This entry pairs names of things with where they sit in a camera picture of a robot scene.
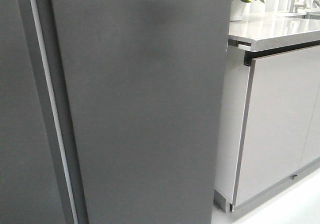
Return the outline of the dark grey fridge door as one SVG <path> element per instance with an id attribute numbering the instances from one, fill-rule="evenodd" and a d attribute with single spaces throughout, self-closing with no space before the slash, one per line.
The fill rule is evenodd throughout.
<path id="1" fill-rule="evenodd" d="M 91 224 L 209 224 L 231 0 L 52 0 Z"/>
<path id="2" fill-rule="evenodd" d="M 73 224 L 32 3 L 0 1 L 0 221 Z"/>

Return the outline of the grey kitchen countertop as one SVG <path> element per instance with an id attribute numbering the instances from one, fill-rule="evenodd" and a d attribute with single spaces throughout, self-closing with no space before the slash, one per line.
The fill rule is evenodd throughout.
<path id="1" fill-rule="evenodd" d="M 305 13 L 265 12 L 245 14 L 229 24 L 228 45 L 260 52 L 320 40 L 320 21 Z"/>

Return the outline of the light grey cabinet door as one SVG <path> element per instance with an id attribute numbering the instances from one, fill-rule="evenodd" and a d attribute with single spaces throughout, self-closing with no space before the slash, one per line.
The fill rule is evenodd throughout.
<path id="1" fill-rule="evenodd" d="M 320 157 L 320 92 L 316 96 L 299 167 L 303 168 Z"/>
<path id="2" fill-rule="evenodd" d="M 299 169 L 320 89 L 319 55 L 312 46 L 252 60 L 235 208 Z"/>

